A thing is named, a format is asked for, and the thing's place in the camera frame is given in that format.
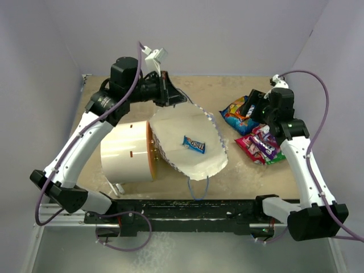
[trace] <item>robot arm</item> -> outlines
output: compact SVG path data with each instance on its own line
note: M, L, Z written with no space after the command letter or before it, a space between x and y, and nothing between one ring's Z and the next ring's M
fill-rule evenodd
M252 90L241 110L245 115L252 105L251 118L268 124L282 153L286 156L300 194L300 205L283 201L276 195L258 196L261 212L288 225L288 230L296 241L332 237L340 227L329 215L321 195L325 195L334 214L344 222L349 214L345 204L338 205L325 184L312 152L309 154L312 169L323 189L319 192L307 167L306 153L310 144L305 123L293 117L294 94L288 84L275 75L271 79L274 87L265 93Z
M153 51L153 55L150 56L149 54L147 59L160 63L161 58L156 60L156 55L159 56L158 52L160 51ZM110 214L113 211L115 203L112 199L103 193L82 189L76 183L81 170L93 151L118 124L120 119L130 111L131 103L152 100L156 105L164 107L187 101L186 97L171 83L168 72L160 71L158 66L157 70L152 68L151 73L145 78L141 77L139 79L132 94L119 108L80 135L85 126L103 115L125 96L135 77L137 66L137 59L132 57L119 58L111 66L110 78L101 85L98 92L92 95L77 129L64 148L44 171L34 170L30 176L31 181L42 189L51 173L56 171L45 193L68 213L73 213L79 209L99 214ZM59 158L77 137L79 139L55 170L54 166Z

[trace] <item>white cylinder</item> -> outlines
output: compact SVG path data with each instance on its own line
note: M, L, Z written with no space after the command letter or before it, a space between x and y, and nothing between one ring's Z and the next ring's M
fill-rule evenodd
M155 150L149 122L118 124L101 142L101 164L112 184L153 181Z

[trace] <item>gray wall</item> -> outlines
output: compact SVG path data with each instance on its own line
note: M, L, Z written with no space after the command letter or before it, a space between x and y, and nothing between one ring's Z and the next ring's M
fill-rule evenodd
M271 75L292 67L328 0L45 0L82 73L108 75L137 40L179 75Z
M363 73L364 2L331 0L293 68L318 73L328 86L330 109L314 147L326 183L350 211L348 225L364 235ZM324 112L324 92L305 75L289 78L296 116L313 135ZM363 272L364 244L341 241L350 272Z
M19 272L39 190L30 182L71 129L81 73L42 0L0 4L1 272Z

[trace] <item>metal base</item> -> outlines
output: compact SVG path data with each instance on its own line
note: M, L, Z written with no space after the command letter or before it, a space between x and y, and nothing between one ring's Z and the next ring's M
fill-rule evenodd
M271 217L261 214L255 200L115 200L117 212L136 211L151 222L153 231L169 232L228 232L250 235L250 224L268 224ZM298 203L298 200L286 200ZM117 218L100 219L89 212L85 224L117 224ZM137 236L148 231L147 222L130 214L121 217L120 236Z

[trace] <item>wooden table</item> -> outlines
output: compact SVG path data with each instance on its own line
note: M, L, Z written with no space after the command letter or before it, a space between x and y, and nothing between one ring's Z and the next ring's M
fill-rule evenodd
M98 91L105 78L88 77L75 117L74 128L79 123L90 96ZM218 112L235 99L248 95L252 88L263 92L269 90L268 77L175 76L171 77L171 80L175 87L185 91L196 104L215 115L218 128L226 142L229 162L220 173L210 178L206 199L254 199L257 195L273 193L281 198L299 198L288 162L284 160L270 166L253 163L234 141L240 137L239 134L224 121ZM158 107L152 102L132 104L130 112L121 119L121 123L147 120L157 109ZM157 165L155 181L123 185L126 193L122 198L192 199L186 176L175 171L163 160L159 160ZM203 180L191 181L196 197L204 193L205 183ZM82 170L78 185L116 198L102 171L100 145Z

